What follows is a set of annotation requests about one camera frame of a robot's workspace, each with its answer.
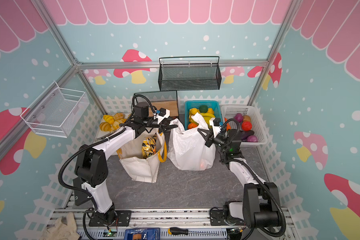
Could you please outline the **gold black snack bag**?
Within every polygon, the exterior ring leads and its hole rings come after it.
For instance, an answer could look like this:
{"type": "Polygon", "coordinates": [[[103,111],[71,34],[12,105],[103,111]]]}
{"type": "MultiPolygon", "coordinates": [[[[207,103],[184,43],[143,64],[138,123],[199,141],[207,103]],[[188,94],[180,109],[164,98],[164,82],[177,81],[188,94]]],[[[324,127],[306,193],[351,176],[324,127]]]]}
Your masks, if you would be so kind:
{"type": "Polygon", "coordinates": [[[157,153],[157,136],[147,136],[142,142],[142,156],[147,159],[157,153]]]}

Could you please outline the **white plastic grocery bag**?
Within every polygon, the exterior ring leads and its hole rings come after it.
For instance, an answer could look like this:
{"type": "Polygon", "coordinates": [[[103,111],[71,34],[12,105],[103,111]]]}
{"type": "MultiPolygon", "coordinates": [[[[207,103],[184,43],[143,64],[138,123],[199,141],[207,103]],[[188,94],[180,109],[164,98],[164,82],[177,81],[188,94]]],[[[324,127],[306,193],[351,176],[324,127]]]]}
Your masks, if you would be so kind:
{"type": "Polygon", "coordinates": [[[168,157],[176,168],[183,171],[204,171],[210,169],[215,160],[215,146],[207,147],[206,141],[198,130],[209,130],[201,114],[197,113],[192,119],[199,125],[185,130],[178,119],[170,122],[177,127],[171,130],[168,157]]]}

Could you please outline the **white canvas tote bag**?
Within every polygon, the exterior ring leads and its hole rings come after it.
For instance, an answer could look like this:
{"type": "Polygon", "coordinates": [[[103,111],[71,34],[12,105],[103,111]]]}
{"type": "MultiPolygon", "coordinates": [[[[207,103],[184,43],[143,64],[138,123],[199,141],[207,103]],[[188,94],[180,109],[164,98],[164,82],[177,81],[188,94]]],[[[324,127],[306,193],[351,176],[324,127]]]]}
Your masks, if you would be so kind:
{"type": "Polygon", "coordinates": [[[167,144],[165,135],[159,134],[158,129],[150,133],[144,132],[136,139],[122,147],[126,153],[122,153],[120,159],[122,166],[133,181],[156,183],[159,173],[160,163],[167,160],[167,144]],[[157,136],[157,153],[147,159],[142,156],[142,142],[147,136],[157,136]]]}

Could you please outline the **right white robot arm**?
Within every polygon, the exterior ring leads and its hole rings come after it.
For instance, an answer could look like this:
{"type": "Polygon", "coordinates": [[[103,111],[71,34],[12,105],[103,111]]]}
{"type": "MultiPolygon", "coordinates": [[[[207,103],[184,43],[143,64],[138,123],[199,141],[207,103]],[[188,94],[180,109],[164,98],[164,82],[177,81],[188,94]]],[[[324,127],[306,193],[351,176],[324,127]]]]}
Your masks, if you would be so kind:
{"type": "Polygon", "coordinates": [[[250,230],[248,237],[257,229],[270,237],[280,238],[286,233],[287,221],[278,187],[259,177],[247,164],[240,148],[240,131],[228,129],[230,122],[239,124],[236,119],[222,122],[219,118],[211,118],[211,130],[198,131],[207,147],[215,145],[218,148],[220,163],[227,166],[244,188],[242,201],[225,204],[225,221],[229,225],[242,221],[250,230]]]}

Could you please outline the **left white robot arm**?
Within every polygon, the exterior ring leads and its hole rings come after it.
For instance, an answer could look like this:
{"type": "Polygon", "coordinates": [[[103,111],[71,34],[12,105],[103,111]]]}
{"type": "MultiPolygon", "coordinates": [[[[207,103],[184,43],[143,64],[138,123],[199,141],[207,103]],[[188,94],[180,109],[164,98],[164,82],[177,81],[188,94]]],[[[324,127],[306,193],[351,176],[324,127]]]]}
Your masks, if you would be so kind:
{"type": "Polygon", "coordinates": [[[120,128],[101,138],[99,142],[83,145],[62,164],[58,174],[60,185],[66,189],[81,192],[93,203],[93,215],[104,225],[113,224],[118,217],[115,205],[110,199],[106,179],[108,177],[107,160],[125,144],[143,133],[158,130],[159,133],[174,129],[171,125],[170,110],[157,109],[150,100],[140,94],[132,98],[132,113],[120,128]],[[72,160],[76,160],[75,175],[81,180],[78,187],[64,182],[63,173],[72,160]]]}

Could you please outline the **yellow banana bunch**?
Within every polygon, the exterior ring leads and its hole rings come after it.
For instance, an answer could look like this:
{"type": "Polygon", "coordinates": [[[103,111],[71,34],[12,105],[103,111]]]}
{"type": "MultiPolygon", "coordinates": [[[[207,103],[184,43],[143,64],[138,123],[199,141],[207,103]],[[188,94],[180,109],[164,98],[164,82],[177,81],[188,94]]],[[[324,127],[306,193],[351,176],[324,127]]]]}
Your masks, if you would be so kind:
{"type": "MultiPolygon", "coordinates": [[[[213,115],[213,114],[211,114],[211,113],[200,113],[200,115],[203,117],[203,119],[205,120],[205,122],[206,122],[207,124],[210,123],[210,119],[215,118],[215,115],[213,115]]],[[[191,123],[197,124],[198,122],[196,122],[195,120],[193,120],[192,117],[193,117],[193,115],[189,116],[189,121],[190,121],[191,123]]]]}

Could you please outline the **orange fruit left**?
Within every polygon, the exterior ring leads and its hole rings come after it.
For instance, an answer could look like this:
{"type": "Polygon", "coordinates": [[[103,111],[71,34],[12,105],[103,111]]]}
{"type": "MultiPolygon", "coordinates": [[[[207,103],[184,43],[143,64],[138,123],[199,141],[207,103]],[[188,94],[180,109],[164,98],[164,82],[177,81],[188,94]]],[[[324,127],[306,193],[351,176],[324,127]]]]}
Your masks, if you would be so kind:
{"type": "Polygon", "coordinates": [[[197,123],[189,123],[189,124],[188,124],[188,130],[193,129],[193,128],[196,128],[198,125],[199,125],[199,124],[197,124],[197,123]]]}

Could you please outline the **teal plastic fruit basket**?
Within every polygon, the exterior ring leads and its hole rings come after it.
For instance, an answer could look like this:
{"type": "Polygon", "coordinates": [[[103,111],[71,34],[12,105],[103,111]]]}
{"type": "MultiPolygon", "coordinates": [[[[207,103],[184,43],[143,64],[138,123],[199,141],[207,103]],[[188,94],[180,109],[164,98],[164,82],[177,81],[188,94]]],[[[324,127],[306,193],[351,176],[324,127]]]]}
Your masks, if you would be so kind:
{"type": "Polygon", "coordinates": [[[198,112],[204,118],[208,127],[211,129],[210,126],[210,119],[211,118],[222,118],[222,114],[220,112],[220,105],[217,101],[210,101],[210,100],[194,100],[194,101],[186,101],[185,102],[185,129],[189,129],[189,125],[191,127],[196,127],[198,125],[192,118],[193,115],[198,112]]]}

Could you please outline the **red tomato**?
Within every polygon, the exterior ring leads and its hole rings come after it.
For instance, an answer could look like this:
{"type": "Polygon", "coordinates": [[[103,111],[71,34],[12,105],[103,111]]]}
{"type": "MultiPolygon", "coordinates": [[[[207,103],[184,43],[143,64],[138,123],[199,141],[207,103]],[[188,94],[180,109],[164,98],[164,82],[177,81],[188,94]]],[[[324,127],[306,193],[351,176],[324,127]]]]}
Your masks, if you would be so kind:
{"type": "Polygon", "coordinates": [[[241,128],[243,131],[250,131],[253,128],[253,125],[250,121],[243,121],[241,128]]]}

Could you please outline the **purple onion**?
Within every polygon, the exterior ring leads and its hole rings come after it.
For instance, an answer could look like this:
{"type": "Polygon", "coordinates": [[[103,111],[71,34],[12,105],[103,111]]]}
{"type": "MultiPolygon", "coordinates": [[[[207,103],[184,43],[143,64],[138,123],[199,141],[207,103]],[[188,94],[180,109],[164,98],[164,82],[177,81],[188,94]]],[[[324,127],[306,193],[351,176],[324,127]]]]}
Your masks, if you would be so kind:
{"type": "Polygon", "coordinates": [[[234,119],[236,121],[238,121],[239,123],[242,123],[243,120],[244,120],[244,116],[241,114],[241,113],[237,113],[235,116],[234,116],[234,119]]]}

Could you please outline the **brown potato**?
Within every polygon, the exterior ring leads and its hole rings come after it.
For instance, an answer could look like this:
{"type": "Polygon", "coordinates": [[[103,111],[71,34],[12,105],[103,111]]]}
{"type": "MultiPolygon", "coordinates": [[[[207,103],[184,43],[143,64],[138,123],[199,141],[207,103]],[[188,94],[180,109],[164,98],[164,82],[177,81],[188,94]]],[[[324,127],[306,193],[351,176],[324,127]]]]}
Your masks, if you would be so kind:
{"type": "Polygon", "coordinates": [[[245,116],[243,116],[243,121],[247,121],[247,122],[252,122],[252,119],[251,119],[251,117],[250,116],[247,116],[247,115],[245,115],[245,116]]]}

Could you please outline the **striped bread roll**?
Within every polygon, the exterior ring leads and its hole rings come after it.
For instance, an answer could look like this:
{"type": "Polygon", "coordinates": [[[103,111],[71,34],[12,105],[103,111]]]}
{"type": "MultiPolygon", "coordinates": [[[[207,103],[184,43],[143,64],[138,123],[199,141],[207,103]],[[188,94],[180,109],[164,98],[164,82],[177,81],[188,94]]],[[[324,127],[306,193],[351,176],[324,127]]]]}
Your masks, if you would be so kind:
{"type": "Polygon", "coordinates": [[[114,122],[115,122],[114,117],[111,116],[111,115],[104,115],[104,116],[103,116],[103,119],[104,119],[104,121],[105,121],[106,123],[108,123],[108,124],[110,124],[110,125],[113,125],[114,122]]]}

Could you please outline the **beige cloth rag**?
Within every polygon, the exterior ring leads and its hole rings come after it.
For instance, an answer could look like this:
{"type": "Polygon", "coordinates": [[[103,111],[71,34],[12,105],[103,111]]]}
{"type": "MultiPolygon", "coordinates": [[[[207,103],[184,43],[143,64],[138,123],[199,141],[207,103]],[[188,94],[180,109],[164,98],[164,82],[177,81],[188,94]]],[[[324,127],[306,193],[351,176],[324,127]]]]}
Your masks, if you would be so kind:
{"type": "Polygon", "coordinates": [[[44,230],[40,240],[79,240],[81,236],[77,233],[77,224],[73,213],[66,216],[66,224],[58,218],[52,227],[44,230]]]}

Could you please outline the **black mesh wall basket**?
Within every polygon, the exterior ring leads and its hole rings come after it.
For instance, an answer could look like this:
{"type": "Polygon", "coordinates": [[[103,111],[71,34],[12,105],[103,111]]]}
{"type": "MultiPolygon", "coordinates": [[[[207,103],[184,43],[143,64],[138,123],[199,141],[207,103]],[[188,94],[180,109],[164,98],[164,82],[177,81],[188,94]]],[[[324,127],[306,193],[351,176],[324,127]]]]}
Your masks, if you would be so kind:
{"type": "Polygon", "coordinates": [[[159,58],[160,91],[219,90],[222,82],[220,57],[163,57],[159,58]]]}

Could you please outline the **black handled screwdriver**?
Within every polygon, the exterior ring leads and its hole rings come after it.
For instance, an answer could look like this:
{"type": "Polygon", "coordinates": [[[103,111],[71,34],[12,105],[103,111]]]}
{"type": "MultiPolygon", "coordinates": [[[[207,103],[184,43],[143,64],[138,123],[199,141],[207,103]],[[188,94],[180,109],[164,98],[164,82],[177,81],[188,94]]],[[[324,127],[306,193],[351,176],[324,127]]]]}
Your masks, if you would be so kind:
{"type": "Polygon", "coordinates": [[[214,234],[214,233],[195,232],[195,231],[190,231],[188,229],[182,229],[182,228],[178,228],[178,227],[169,228],[168,229],[168,234],[173,235],[173,236],[179,236],[179,235],[188,236],[189,234],[206,235],[206,236],[218,236],[218,234],[214,234]]]}

